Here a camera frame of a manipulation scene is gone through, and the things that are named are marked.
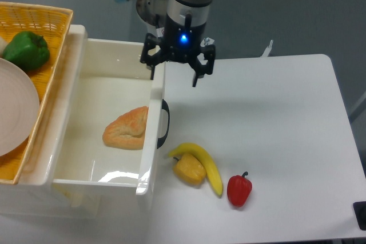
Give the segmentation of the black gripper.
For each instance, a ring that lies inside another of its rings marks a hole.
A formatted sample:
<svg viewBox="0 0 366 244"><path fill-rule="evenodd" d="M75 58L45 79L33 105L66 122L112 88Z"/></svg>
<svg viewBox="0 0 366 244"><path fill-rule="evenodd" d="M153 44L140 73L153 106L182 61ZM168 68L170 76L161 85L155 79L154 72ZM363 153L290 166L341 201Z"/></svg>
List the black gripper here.
<svg viewBox="0 0 366 244"><path fill-rule="evenodd" d="M182 24L166 17L162 37L148 33L140 62L150 68L150 79L154 80L156 66L166 61L189 64L195 71L193 87L196 87L199 76L211 75L216 48L215 45L201 46L204 27L205 24L194 26L192 15L187 15Z"/></svg>

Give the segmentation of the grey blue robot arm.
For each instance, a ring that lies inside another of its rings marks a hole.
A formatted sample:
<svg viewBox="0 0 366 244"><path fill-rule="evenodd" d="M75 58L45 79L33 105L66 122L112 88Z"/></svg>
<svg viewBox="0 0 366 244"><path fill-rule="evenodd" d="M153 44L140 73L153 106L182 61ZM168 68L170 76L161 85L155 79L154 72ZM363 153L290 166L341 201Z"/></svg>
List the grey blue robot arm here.
<svg viewBox="0 0 366 244"><path fill-rule="evenodd" d="M136 0L138 16L148 29L140 62L151 71L164 62L188 64L195 72L193 86L211 75L216 48L204 37L211 4L212 0Z"/></svg>

